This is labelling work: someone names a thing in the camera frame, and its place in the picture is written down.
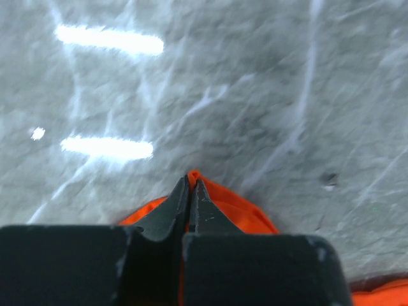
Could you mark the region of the orange t shirt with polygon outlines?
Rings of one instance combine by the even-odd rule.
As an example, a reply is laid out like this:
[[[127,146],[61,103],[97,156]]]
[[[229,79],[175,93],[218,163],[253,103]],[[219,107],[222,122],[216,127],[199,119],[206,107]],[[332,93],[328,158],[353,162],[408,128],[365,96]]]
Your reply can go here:
[[[251,235],[282,235],[264,212],[233,191],[205,178],[199,171],[190,171],[187,175],[189,182],[189,201],[187,204],[186,227],[181,238],[181,265],[178,287],[178,300],[175,305],[184,305],[184,260],[182,255],[182,239],[189,231],[192,207],[192,195],[198,181],[202,181],[208,191],[210,200],[215,206],[241,231]],[[121,220],[120,225],[132,225],[153,211],[169,195],[152,200]],[[387,276],[386,282],[368,291],[352,291],[349,287],[352,303],[350,305],[406,305],[407,279]]]

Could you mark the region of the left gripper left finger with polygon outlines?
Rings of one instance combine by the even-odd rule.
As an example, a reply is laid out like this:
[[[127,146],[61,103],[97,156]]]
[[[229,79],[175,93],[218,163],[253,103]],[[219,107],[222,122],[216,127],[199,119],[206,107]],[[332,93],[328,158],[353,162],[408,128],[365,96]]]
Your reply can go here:
[[[175,305],[189,182],[132,225],[1,228],[2,305]]]

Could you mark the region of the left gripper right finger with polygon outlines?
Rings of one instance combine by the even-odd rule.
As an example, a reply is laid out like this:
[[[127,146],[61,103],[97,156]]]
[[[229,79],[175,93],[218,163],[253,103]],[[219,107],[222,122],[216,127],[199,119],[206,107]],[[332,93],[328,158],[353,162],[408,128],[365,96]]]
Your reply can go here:
[[[182,239],[184,305],[350,305],[333,246],[315,235],[251,235],[210,200],[202,181]]]

